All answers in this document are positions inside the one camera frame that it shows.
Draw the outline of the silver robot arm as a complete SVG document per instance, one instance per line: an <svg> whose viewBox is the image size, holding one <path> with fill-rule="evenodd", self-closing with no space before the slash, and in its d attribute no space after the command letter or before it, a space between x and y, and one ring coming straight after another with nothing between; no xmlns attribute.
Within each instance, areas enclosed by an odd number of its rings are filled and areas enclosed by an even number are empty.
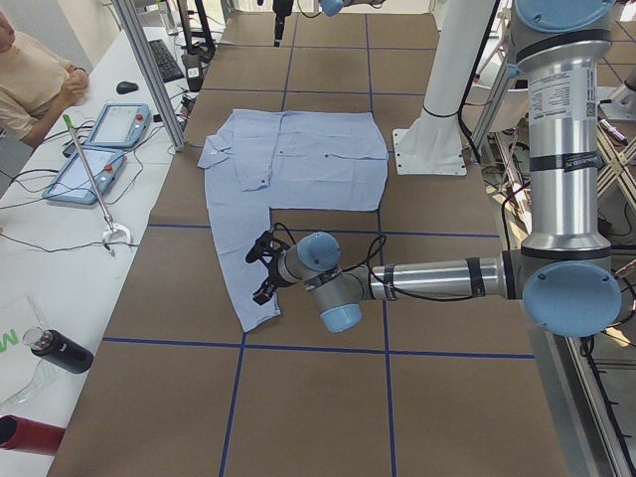
<svg viewBox="0 0 636 477"><path fill-rule="evenodd" d="M340 13L344 8L357 5L370 5L374 8L380 8L385 0L320 0L319 5L321 12L327 17L333 17ZM273 0L272 11L274 17L274 39L273 46L278 48L281 45L286 18L292 14L293 0Z"/></svg>
<svg viewBox="0 0 636 477"><path fill-rule="evenodd" d="M315 233L295 245L263 233L246 256L267 276L252 298L302 283L334 333L357 324L364 300L452 302L487 295L521 300L541 327L567 337L610 326L621 292L610 244L597 228L596 64L611 44L609 1L517 1L510 34L529 83L532 229L494 258L341 269L340 247Z"/></svg>

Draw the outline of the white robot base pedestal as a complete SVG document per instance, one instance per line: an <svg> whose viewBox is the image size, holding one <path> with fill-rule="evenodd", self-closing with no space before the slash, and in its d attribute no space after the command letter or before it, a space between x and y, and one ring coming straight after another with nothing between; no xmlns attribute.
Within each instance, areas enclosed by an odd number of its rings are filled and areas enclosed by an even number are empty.
<svg viewBox="0 0 636 477"><path fill-rule="evenodd" d="M495 0L449 3L421 114L410 128L393 131L398 174L467 174L459 130L460 109L497 10Z"/></svg>

